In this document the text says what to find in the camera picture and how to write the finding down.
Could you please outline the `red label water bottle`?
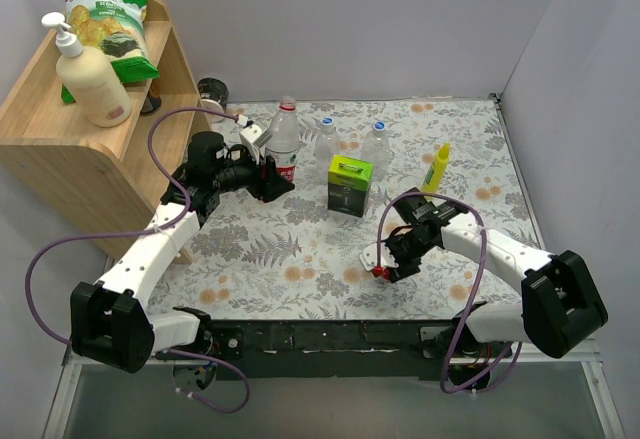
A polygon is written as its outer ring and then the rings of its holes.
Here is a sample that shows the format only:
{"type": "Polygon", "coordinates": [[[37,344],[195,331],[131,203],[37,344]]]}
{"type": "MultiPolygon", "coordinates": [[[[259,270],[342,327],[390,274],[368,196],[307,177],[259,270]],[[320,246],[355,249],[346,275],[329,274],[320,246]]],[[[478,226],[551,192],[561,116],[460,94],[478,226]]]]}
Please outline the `red label water bottle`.
{"type": "Polygon", "coordinates": [[[279,174],[289,182],[294,181],[300,143],[296,106],[291,96],[281,99],[269,125],[271,138],[266,145],[266,154],[274,158],[279,174]]]}

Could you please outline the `clear plastic bottle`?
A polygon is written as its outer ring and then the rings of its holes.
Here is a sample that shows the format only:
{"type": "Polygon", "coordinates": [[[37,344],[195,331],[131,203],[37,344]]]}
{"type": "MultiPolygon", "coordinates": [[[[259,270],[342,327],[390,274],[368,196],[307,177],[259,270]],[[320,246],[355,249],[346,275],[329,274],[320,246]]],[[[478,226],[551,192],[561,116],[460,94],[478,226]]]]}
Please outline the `clear plastic bottle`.
{"type": "Polygon", "coordinates": [[[322,120],[319,123],[319,132],[314,147],[315,169],[314,181],[316,184],[325,183],[328,171],[335,155],[340,152],[340,138],[335,122],[325,126],[322,120]]]}
{"type": "Polygon", "coordinates": [[[387,125],[383,131],[376,131],[373,125],[364,138],[360,158],[373,165],[373,179],[381,181],[387,175],[391,163],[391,148],[387,125]]]}

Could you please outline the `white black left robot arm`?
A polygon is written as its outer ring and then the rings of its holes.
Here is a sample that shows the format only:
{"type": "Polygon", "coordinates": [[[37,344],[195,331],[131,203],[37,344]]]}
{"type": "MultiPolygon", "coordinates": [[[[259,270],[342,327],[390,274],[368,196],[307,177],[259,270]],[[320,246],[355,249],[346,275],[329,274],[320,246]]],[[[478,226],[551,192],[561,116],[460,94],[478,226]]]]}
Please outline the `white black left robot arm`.
{"type": "Polygon", "coordinates": [[[208,314],[180,307],[151,315],[147,306],[159,279],[219,206],[222,194],[246,189],[268,203],[293,190],[266,153],[270,138],[257,125],[243,128],[240,143],[232,147],[216,132],[192,137],[186,160],[173,173],[148,225],[149,234],[101,278],[73,290],[71,346],[76,354],[134,373],[154,353],[172,347],[193,359],[211,351],[208,314]]]}

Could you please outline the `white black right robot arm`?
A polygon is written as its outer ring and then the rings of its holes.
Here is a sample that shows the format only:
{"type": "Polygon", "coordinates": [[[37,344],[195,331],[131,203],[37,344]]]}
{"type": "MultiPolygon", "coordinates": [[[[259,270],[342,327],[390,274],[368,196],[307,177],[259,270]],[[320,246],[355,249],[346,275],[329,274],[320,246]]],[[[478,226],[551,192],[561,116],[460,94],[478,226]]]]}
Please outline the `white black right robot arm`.
{"type": "Polygon", "coordinates": [[[474,261],[518,292],[514,304],[472,306],[452,332],[454,348],[475,356],[489,342],[530,343],[559,359],[602,328],[609,319],[584,259],[522,244],[487,228],[477,211],[459,201],[438,204],[413,188],[392,201],[405,233],[392,232],[376,244],[374,271],[390,282],[419,272],[434,248],[474,261]]]}

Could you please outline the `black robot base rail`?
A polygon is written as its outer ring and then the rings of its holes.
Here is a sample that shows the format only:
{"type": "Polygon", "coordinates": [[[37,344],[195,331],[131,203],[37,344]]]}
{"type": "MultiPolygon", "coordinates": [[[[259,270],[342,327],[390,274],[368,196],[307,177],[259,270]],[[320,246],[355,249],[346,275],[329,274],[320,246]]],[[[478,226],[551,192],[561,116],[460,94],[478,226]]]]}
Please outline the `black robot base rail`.
{"type": "Polygon", "coordinates": [[[209,320],[179,346],[230,363],[250,379],[417,377],[435,381],[458,320],[209,320]]]}

